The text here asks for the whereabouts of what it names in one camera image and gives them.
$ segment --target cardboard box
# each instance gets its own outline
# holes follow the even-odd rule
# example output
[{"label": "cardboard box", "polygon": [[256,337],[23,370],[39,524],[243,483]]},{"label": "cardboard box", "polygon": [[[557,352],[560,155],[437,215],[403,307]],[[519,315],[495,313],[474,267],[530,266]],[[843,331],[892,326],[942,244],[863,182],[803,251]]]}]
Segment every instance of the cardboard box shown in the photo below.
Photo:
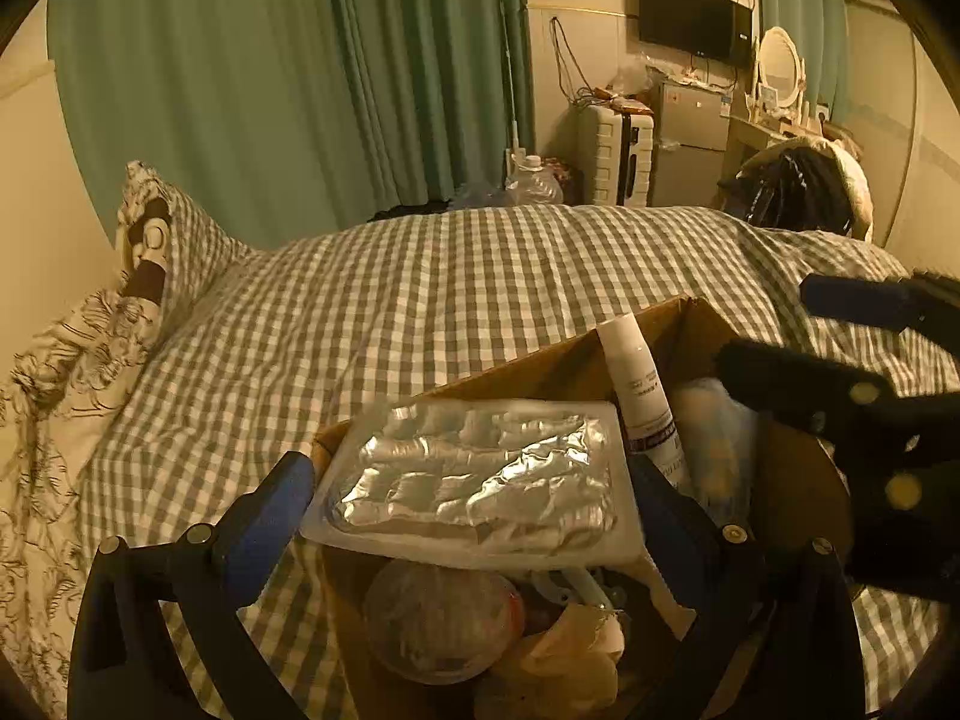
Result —
[{"label": "cardboard box", "polygon": [[[713,358],[733,330],[703,300],[673,298],[637,314],[637,321],[653,351],[656,367],[669,396],[671,389],[691,379],[714,375]],[[426,392],[422,397],[463,400],[540,398],[544,400],[608,400],[616,402],[603,350],[595,331],[557,343],[492,368],[463,381]],[[346,435],[348,422],[321,430],[314,442],[313,459],[325,470]],[[757,539],[774,550],[792,551],[810,538],[825,536],[841,557],[853,544],[850,500],[832,461],[813,437],[761,420],[760,451],[752,490],[751,526]],[[385,557],[323,548],[323,571],[330,616],[357,713],[362,720],[433,720],[472,717],[472,683],[434,688],[407,682],[392,674],[368,651],[360,608],[373,576]],[[669,667],[677,643],[645,601],[646,608],[631,608],[645,653],[626,664],[646,669],[646,685],[621,695],[605,718],[624,717],[656,680],[656,671]],[[661,642],[662,655],[652,647]]]}]

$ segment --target green curtain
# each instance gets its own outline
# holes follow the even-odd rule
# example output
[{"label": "green curtain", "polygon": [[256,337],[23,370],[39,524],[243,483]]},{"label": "green curtain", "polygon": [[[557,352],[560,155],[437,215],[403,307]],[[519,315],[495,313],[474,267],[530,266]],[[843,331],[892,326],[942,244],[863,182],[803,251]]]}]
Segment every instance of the green curtain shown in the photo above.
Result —
[{"label": "green curtain", "polygon": [[260,247],[501,180],[533,143],[525,0],[49,0],[67,131],[104,228],[141,159]]},{"label": "green curtain", "polygon": [[763,29],[781,26],[806,63],[805,100],[830,106],[841,121],[847,107],[847,21],[843,0],[760,0]]}]

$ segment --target white suitcase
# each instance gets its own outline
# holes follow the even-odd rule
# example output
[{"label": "white suitcase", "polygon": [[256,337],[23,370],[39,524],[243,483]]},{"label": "white suitcase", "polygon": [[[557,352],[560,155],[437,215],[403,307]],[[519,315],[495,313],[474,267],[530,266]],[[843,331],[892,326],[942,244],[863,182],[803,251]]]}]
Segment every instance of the white suitcase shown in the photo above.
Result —
[{"label": "white suitcase", "polygon": [[595,205],[646,205],[654,146],[654,119],[587,105],[577,122],[577,167],[584,201]]}]

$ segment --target pillow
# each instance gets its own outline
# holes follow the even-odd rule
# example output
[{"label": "pillow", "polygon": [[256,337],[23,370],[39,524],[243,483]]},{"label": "pillow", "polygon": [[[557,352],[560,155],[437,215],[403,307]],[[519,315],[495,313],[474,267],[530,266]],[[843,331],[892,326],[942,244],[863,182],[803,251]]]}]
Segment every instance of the pillow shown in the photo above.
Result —
[{"label": "pillow", "polygon": [[[251,249],[229,237],[190,196],[142,162],[127,164],[123,198],[117,213],[117,251],[124,270],[134,274],[131,282],[166,271],[160,282],[163,293],[157,295],[161,336],[166,338],[217,278]],[[160,256],[163,262],[157,261]],[[138,268],[143,260],[152,264]]]}]

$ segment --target gingham bedsheet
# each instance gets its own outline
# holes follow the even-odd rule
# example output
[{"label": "gingham bedsheet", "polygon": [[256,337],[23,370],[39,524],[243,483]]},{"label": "gingham bedsheet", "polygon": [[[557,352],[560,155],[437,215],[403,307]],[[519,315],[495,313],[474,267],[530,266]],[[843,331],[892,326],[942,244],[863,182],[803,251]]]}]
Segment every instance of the gingham bedsheet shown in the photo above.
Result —
[{"label": "gingham bedsheet", "polygon": [[[88,466],[88,560],[112,533],[157,543],[215,521],[284,451],[308,453],[320,426],[374,399],[435,388],[679,293],[709,300],[744,336],[880,371],[901,394],[960,386],[949,358],[912,331],[803,312],[798,285],[811,271],[905,274],[884,251],[827,233],[764,231],[699,208],[485,209],[236,248],[217,275],[200,272],[205,253],[229,239],[186,197],[168,201],[167,290],[193,303]],[[856,601],[868,709],[899,689],[938,614],[873,589]],[[310,717],[354,716],[315,545],[295,538],[240,616]],[[222,712],[176,610],[169,622],[200,699]]]}]

